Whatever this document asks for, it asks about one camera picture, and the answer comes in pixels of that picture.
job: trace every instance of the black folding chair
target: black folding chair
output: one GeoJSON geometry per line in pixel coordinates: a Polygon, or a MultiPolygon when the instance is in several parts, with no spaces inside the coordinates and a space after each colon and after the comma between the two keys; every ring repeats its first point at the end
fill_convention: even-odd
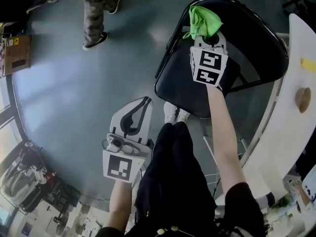
{"type": "Polygon", "coordinates": [[[215,12],[224,23],[219,29],[226,41],[235,46],[255,68],[259,80],[247,82],[239,65],[228,59],[221,79],[224,95],[281,78],[288,67],[285,44],[263,20],[237,0],[195,0],[185,9],[171,37],[155,78],[155,93],[187,112],[210,117],[205,85],[194,82],[190,67],[190,46],[194,41],[182,39],[183,28],[190,26],[189,8],[203,6],[215,12]],[[243,85],[231,88],[239,77],[243,85]]]}

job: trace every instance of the green cloth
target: green cloth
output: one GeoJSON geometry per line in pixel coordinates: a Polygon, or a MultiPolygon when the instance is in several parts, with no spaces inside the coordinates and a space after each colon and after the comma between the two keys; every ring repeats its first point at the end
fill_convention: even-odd
{"type": "Polygon", "coordinates": [[[183,38],[189,36],[196,39],[196,36],[212,37],[223,24],[219,16],[213,11],[201,6],[191,6],[190,14],[190,32],[186,33],[183,38]]]}

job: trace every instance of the white table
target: white table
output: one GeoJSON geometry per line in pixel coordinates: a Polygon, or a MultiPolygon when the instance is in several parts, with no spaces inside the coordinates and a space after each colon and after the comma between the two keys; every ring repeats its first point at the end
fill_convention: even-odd
{"type": "MultiPolygon", "coordinates": [[[[255,198],[271,191],[262,172],[272,165],[283,178],[304,150],[316,126],[316,73],[300,66],[301,58],[316,61],[316,34],[295,14],[291,14],[289,20],[288,70],[275,82],[261,123],[241,160],[255,198]],[[301,87],[309,87],[312,91],[310,106],[303,114],[295,104],[296,92],[301,87]]],[[[223,205],[224,196],[216,203],[223,205]]]]}

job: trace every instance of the white sneaker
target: white sneaker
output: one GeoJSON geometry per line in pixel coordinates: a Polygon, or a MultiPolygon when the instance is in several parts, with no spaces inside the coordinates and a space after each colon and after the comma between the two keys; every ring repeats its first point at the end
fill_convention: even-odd
{"type": "Polygon", "coordinates": [[[176,123],[187,122],[187,119],[189,116],[190,116],[190,113],[186,112],[185,110],[180,109],[176,123]]]}
{"type": "Polygon", "coordinates": [[[173,104],[166,102],[163,106],[163,111],[164,111],[164,123],[170,123],[174,125],[175,120],[176,120],[176,110],[177,107],[174,106],[173,104]]]}

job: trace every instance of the floor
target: floor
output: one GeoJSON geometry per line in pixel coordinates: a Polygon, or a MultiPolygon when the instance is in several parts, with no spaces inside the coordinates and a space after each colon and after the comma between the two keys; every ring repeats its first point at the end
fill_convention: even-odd
{"type": "MultiPolygon", "coordinates": [[[[165,46],[191,1],[122,0],[121,11],[105,17],[109,40],[89,52],[82,50],[81,0],[61,0],[32,12],[32,67],[13,75],[21,118],[29,138],[43,147],[47,163],[81,193],[97,199],[110,197],[114,182],[103,177],[101,143],[113,113],[127,102],[142,96],[152,98],[151,138],[156,140],[163,125],[164,102],[155,96],[154,76],[165,46]]],[[[275,32],[288,33],[288,19],[281,8],[285,0],[239,1],[257,12],[275,32]]],[[[251,76],[247,60],[237,51],[230,54],[241,64],[245,77],[251,76]]],[[[238,138],[250,142],[271,89],[272,85],[266,84],[227,96],[238,138]]],[[[205,174],[215,173],[201,123],[207,124],[210,135],[209,121],[188,120],[195,156],[205,174]]],[[[108,208],[106,202],[88,197],[82,200],[108,208]]]]}

